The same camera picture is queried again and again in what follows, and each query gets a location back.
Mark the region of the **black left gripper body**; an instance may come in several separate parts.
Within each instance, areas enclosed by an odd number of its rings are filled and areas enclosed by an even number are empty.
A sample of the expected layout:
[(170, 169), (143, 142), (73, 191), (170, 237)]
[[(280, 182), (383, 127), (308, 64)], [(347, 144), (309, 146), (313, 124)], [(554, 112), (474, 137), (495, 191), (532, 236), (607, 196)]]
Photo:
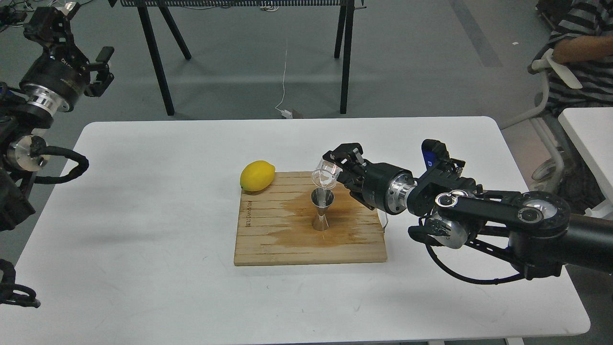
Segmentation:
[(48, 113), (73, 111), (81, 96), (96, 96), (88, 65), (89, 59), (81, 52), (66, 56), (43, 53), (20, 82), (28, 95), (25, 105)]

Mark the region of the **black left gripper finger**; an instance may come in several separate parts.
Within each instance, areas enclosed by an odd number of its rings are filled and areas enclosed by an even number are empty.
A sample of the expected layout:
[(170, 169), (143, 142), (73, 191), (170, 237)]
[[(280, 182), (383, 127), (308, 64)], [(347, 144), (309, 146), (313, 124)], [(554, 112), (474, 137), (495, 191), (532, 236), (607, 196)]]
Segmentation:
[(68, 2), (64, 7), (37, 7), (23, 26), (24, 37), (38, 43), (48, 56), (66, 60), (81, 58), (82, 52), (75, 44), (70, 27), (70, 20), (80, 7), (78, 2)]
[(109, 66), (109, 60), (113, 54), (113, 46), (103, 46), (94, 63), (91, 63), (87, 57), (84, 57), (85, 63), (82, 69), (85, 72), (85, 76), (89, 77), (90, 72), (94, 71), (98, 73), (94, 81), (86, 85), (84, 89), (85, 96), (101, 97), (114, 80), (114, 75), (110, 72)]

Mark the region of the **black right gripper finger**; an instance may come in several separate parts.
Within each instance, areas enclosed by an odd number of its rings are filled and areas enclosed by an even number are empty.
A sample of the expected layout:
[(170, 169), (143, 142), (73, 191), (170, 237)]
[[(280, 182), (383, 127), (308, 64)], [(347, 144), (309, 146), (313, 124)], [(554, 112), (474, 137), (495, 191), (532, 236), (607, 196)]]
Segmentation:
[(363, 149), (359, 143), (340, 144), (335, 150), (329, 150), (322, 158), (333, 166), (340, 168), (336, 181), (346, 185), (365, 179), (366, 161), (362, 157)]
[(362, 194), (362, 186), (361, 185), (347, 185), (347, 189), (350, 191), (350, 196), (354, 198), (356, 201), (361, 203), (361, 205), (367, 207), (369, 210), (375, 210), (376, 208), (370, 203), (368, 203), (363, 194)]

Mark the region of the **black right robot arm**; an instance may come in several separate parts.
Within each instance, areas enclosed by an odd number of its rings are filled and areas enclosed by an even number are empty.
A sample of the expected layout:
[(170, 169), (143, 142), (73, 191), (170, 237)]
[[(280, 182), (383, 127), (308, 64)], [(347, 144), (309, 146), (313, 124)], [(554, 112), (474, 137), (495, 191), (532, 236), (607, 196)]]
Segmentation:
[[(419, 218), (409, 237), (425, 245), (431, 259), (458, 280), (497, 285), (559, 276), (563, 265), (611, 273), (612, 222), (572, 214), (564, 199), (547, 192), (485, 190), (462, 177), (465, 162), (452, 159), (446, 145), (421, 144), (426, 171), (418, 178), (389, 163), (364, 159), (359, 143), (344, 143), (324, 153), (324, 162), (339, 168), (332, 177), (368, 209), (390, 215), (404, 210)], [(516, 275), (472, 279), (438, 258), (435, 246), (481, 251), (511, 264)]]

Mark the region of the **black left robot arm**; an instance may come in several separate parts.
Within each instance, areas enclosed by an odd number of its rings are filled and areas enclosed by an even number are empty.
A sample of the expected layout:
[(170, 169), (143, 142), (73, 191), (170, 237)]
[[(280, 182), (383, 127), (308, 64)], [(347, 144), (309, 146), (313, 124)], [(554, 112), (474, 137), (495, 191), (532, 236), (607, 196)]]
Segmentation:
[(43, 131), (57, 112), (73, 111), (81, 96), (101, 97), (114, 75), (104, 46), (94, 62), (76, 46), (70, 21), (81, 5), (38, 7), (24, 25), (24, 37), (43, 52), (18, 88), (1, 83), (0, 229), (13, 230), (35, 213), (29, 202), (33, 185), (56, 185), (77, 179), (88, 159), (67, 148), (49, 146)]

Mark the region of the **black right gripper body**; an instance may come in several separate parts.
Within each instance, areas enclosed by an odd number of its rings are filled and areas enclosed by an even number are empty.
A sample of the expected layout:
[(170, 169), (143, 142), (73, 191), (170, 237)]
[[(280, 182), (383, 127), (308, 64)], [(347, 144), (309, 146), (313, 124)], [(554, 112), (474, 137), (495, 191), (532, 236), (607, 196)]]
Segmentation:
[(390, 215), (406, 210), (408, 195), (416, 187), (412, 173), (389, 163), (368, 160), (365, 168), (365, 179), (359, 184), (365, 200)]

